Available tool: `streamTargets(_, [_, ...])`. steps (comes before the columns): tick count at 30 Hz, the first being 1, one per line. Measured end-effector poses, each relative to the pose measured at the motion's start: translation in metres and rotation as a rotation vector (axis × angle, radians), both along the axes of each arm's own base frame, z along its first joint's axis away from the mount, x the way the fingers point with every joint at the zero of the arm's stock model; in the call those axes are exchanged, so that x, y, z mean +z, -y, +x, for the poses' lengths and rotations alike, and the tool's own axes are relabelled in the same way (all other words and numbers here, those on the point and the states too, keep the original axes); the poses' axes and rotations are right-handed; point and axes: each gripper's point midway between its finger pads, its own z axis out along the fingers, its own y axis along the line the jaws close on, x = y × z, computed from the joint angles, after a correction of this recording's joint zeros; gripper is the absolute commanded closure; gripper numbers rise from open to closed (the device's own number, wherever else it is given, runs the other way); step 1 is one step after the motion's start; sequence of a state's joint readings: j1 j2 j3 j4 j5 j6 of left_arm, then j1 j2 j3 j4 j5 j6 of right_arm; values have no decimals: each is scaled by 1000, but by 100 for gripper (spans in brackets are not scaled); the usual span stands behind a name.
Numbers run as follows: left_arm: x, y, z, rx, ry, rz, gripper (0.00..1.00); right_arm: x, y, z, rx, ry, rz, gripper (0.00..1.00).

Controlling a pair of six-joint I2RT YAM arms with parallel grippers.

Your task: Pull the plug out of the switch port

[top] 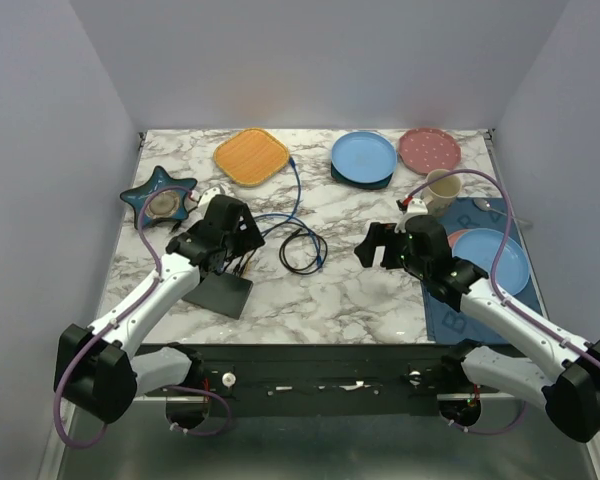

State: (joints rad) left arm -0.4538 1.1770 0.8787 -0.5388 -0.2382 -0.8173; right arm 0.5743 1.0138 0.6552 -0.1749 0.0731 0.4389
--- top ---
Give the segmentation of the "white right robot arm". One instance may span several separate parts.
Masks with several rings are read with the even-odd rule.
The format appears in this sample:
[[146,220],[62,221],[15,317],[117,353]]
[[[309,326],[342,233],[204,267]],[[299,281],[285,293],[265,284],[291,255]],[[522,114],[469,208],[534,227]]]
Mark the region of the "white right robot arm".
[[485,270],[453,255],[443,226],[430,215],[372,223],[354,249],[363,267],[372,266],[378,247],[383,268],[404,270],[435,299],[479,320],[521,354],[512,358],[474,346],[441,365],[447,389],[477,384],[512,395],[581,443],[600,432],[600,340],[573,335],[507,295]]

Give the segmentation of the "black network switch box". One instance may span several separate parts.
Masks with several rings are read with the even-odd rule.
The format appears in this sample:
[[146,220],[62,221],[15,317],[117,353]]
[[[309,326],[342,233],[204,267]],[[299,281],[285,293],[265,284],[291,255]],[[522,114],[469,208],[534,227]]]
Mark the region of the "black network switch box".
[[210,274],[182,300],[202,309],[239,319],[253,282],[230,273]]

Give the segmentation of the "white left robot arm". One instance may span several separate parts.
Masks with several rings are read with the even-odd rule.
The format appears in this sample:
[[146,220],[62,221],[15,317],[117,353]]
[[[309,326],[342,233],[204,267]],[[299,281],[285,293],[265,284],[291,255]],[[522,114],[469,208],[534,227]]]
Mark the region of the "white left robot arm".
[[170,240],[156,267],[124,300],[88,327],[72,324],[62,333],[55,398],[111,424],[140,395],[168,386],[181,395],[194,393],[202,380],[194,354],[178,344],[150,354],[138,350],[181,300],[239,318],[253,284],[225,272],[224,265],[264,243],[246,203],[214,196],[204,217]]

